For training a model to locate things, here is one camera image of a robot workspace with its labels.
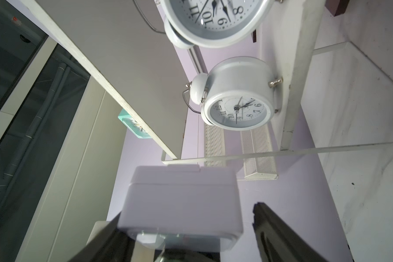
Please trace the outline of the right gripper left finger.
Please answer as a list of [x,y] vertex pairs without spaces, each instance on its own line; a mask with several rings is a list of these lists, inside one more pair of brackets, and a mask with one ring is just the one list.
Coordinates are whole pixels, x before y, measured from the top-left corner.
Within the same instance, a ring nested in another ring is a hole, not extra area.
[[118,229],[118,214],[70,262],[130,262],[134,240]]

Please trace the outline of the white twin-bell alarm clock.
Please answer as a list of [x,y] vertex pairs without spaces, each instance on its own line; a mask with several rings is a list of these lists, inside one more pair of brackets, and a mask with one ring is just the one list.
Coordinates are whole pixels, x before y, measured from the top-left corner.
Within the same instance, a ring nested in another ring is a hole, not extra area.
[[197,112],[210,126],[250,131],[269,123],[274,114],[275,89],[283,83],[270,67],[254,57],[234,57],[200,73],[184,93],[200,106]]
[[180,49],[194,46],[218,49],[251,35],[263,22],[275,1],[160,1],[164,30],[156,29],[137,1],[136,10],[154,32],[164,34]]

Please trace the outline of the lavender square alarm clock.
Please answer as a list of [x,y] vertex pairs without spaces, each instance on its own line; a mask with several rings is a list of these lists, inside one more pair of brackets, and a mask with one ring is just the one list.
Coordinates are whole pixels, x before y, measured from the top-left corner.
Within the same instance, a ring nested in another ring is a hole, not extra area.
[[117,227],[155,250],[230,250],[244,232],[236,173],[193,164],[139,166]]

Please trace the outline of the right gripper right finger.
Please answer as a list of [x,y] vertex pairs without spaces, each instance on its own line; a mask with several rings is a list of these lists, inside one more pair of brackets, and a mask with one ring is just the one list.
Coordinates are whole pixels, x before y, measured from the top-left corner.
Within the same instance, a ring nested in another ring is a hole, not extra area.
[[253,214],[253,229],[263,262],[326,261],[265,203],[256,203]]

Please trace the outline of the mint square clock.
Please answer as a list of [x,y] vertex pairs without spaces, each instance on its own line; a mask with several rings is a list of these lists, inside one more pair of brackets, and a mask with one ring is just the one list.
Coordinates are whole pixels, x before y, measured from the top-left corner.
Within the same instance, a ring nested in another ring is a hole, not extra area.
[[118,115],[118,119],[139,139],[150,139],[151,136],[144,128],[131,117],[124,109]]

